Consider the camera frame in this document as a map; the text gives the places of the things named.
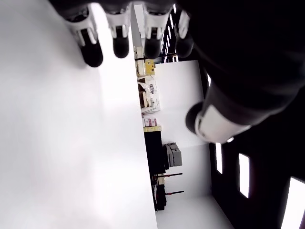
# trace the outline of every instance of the white surface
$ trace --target white surface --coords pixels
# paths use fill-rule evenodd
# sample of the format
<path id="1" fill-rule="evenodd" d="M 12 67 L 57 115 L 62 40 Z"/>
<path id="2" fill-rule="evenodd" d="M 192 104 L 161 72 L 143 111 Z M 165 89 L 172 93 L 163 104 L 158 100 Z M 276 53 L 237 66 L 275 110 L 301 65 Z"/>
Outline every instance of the white surface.
<path id="1" fill-rule="evenodd" d="M 144 26 L 144 11 L 143 11 L 143 5 L 135 5 L 134 6 L 135 15 L 137 17 L 139 31 L 141 33 L 141 38 L 145 38 L 145 26 Z"/>
<path id="2" fill-rule="evenodd" d="M 130 27 L 132 29 L 132 42 L 136 47 L 142 46 L 141 35 L 139 31 L 137 17 L 135 15 L 134 7 L 131 7 L 131 15 L 130 15 Z"/>
<path id="3" fill-rule="evenodd" d="M 183 173 L 165 177 L 165 191 L 184 193 L 167 196 L 168 205 L 180 199 L 198 198 L 211 194 L 211 169 L 208 144 L 181 148 L 182 166 L 171 167 L 166 174 Z"/>
<path id="4" fill-rule="evenodd" d="M 281 229 L 299 229 L 305 211 L 305 183 L 290 178 L 289 193 Z"/>
<path id="5" fill-rule="evenodd" d="M 249 157 L 239 154 L 239 191 L 249 198 Z"/>
<path id="6" fill-rule="evenodd" d="M 213 197 L 177 201 L 156 216 L 158 229 L 234 229 Z"/>
<path id="7" fill-rule="evenodd" d="M 46 1 L 0 2 L 1 229 L 157 229 L 132 49 L 94 12 L 99 69 Z"/>
<path id="8" fill-rule="evenodd" d="M 217 170 L 222 174 L 223 173 L 223 154 L 221 149 L 221 144 L 216 143 L 216 167 Z"/>
<path id="9" fill-rule="evenodd" d="M 189 131 L 185 117 L 189 109 L 203 100 L 199 65 L 197 61 L 157 64 L 155 76 L 161 111 L 149 117 L 162 125 L 162 142 L 177 142 L 180 148 L 205 144 Z"/>
<path id="10" fill-rule="evenodd" d="M 144 47 L 145 46 L 145 37 L 141 38 L 141 43 L 142 43 L 142 47 Z"/>

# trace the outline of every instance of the white table surface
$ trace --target white table surface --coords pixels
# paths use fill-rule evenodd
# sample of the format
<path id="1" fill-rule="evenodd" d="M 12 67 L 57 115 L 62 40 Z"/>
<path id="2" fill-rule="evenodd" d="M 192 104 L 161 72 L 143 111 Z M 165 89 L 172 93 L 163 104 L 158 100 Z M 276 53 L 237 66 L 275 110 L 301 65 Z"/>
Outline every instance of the white table surface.
<path id="1" fill-rule="evenodd" d="M 48 2 L 0 1 L 1 229 L 157 229 L 132 40 L 94 13 L 98 69 Z"/>

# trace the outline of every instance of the fluorescent light panel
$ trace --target fluorescent light panel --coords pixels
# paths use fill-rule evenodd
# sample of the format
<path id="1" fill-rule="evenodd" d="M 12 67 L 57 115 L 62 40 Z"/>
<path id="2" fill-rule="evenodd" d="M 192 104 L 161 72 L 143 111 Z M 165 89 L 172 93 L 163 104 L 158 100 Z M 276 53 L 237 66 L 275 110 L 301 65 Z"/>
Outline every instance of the fluorescent light panel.
<path id="1" fill-rule="evenodd" d="M 230 143 L 230 142 L 232 142 L 233 140 L 234 140 L 234 138 L 231 137 L 230 139 L 228 139 L 227 143 Z"/>
<path id="2" fill-rule="evenodd" d="M 210 78 L 209 74 L 208 74 L 208 82 L 209 82 L 209 86 L 211 86 L 211 78 Z"/>
<path id="3" fill-rule="evenodd" d="M 168 34 L 170 35 L 170 39 L 172 38 L 170 26 L 168 26 Z"/>
<path id="4" fill-rule="evenodd" d="M 223 173 L 223 156 L 220 143 L 216 143 L 216 168 L 218 172 Z"/>
<path id="5" fill-rule="evenodd" d="M 249 198 L 249 157 L 239 154 L 239 191 Z"/>
<path id="6" fill-rule="evenodd" d="M 290 178 L 287 205 L 281 229 L 299 229 L 305 211 L 305 183 Z"/>
<path id="7" fill-rule="evenodd" d="M 172 25 L 172 29 L 173 29 L 173 19 L 172 19 L 172 14 L 170 14 L 170 20 L 171 20 L 171 25 Z"/>

